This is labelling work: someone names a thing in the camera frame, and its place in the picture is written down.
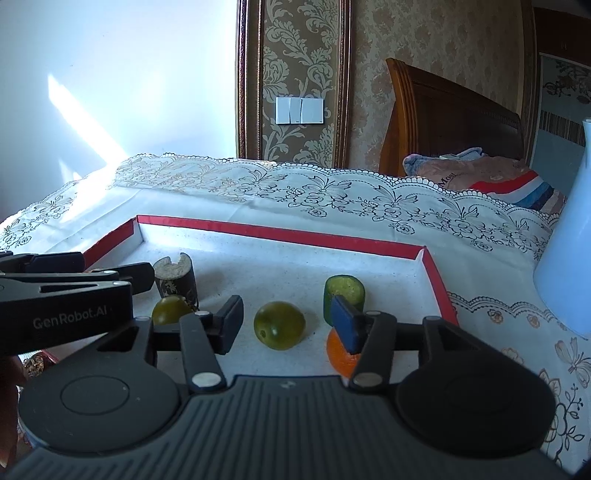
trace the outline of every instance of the white tray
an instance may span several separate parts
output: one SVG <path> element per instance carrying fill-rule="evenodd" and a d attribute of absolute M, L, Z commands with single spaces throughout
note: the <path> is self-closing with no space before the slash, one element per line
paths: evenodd
<path fill-rule="evenodd" d="M 420 323 L 441 315 L 457 324 L 437 268 L 425 247 L 237 223 L 138 216 L 85 252 L 89 268 L 108 268 L 187 253 L 195 270 L 199 307 L 216 312 L 233 294 L 244 302 L 244 323 L 232 350 L 217 359 L 228 382 L 236 374 L 334 375 L 326 355 L 330 326 L 323 319 L 324 282 L 349 274 L 363 282 L 366 310 L 382 310 L 399 322 Z M 160 295 L 156 286 L 134 296 L 134 315 L 149 316 Z M 306 318 L 304 339 L 274 351 L 255 336 L 253 318 L 265 303 L 285 300 Z M 58 359 L 89 343 L 49 349 Z M 397 352 L 391 381 L 416 369 L 415 352 Z M 158 367 L 182 381 L 180 353 L 163 352 Z"/>

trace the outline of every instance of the orange fruit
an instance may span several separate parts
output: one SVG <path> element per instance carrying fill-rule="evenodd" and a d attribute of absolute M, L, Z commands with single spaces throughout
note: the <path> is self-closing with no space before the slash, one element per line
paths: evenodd
<path fill-rule="evenodd" d="M 326 354 L 329 356 L 330 364 L 333 368 L 346 378 L 350 378 L 353 375 L 353 370 L 357 366 L 359 361 L 360 353 L 357 355 L 351 355 L 343 343 L 341 343 L 339 334 L 336 333 L 335 329 L 331 329 L 326 339 Z"/>

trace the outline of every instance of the fabric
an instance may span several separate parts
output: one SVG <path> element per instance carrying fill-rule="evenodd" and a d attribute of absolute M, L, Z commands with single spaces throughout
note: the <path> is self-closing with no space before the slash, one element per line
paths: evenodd
<path fill-rule="evenodd" d="M 519 207 L 544 213 L 560 213 L 566 203 L 564 194 L 552 188 L 533 170 L 516 179 L 498 183 L 477 181 L 470 189 Z"/>
<path fill-rule="evenodd" d="M 556 415 L 543 452 L 570 472 L 589 456 L 589 343 L 546 308 L 532 281 L 557 215 L 444 190 L 427 179 L 142 155 L 71 182 L 3 222 L 0 250 L 84 251 L 139 214 L 426 245 L 460 326 L 554 392 Z"/>
<path fill-rule="evenodd" d="M 404 159 L 410 167 L 413 155 Z M 566 197 L 520 160 L 482 156 L 475 160 L 428 158 L 413 168 L 442 188 L 477 190 L 490 197 L 544 213 L 560 213 Z"/>
<path fill-rule="evenodd" d="M 428 161 L 433 160 L 476 160 L 477 158 L 483 157 L 482 149 L 480 147 L 468 148 L 457 155 L 454 154 L 447 154 L 447 155 L 440 155 L 439 157 L 425 157 L 423 155 L 419 155 L 413 153 L 406 157 L 402 161 L 402 166 L 404 171 L 407 175 L 411 177 L 415 177 L 418 175 L 418 169 Z"/>

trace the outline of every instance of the white wall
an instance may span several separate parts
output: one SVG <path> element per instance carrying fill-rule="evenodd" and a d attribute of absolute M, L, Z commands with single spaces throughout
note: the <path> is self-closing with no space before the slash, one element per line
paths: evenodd
<path fill-rule="evenodd" d="M 0 0 L 0 220 L 123 152 L 235 156 L 236 6 Z"/>

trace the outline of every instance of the light switch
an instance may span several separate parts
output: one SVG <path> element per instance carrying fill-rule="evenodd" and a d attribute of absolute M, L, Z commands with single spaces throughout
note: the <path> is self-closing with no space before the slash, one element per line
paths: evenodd
<path fill-rule="evenodd" d="M 290 123 L 290 97 L 277 97 L 275 99 L 275 123 Z"/>
<path fill-rule="evenodd" d="M 302 98 L 300 121 L 303 124 L 323 124 L 324 100 L 322 98 Z"/>
<path fill-rule="evenodd" d="M 301 123 L 301 97 L 290 97 L 290 123 Z"/>

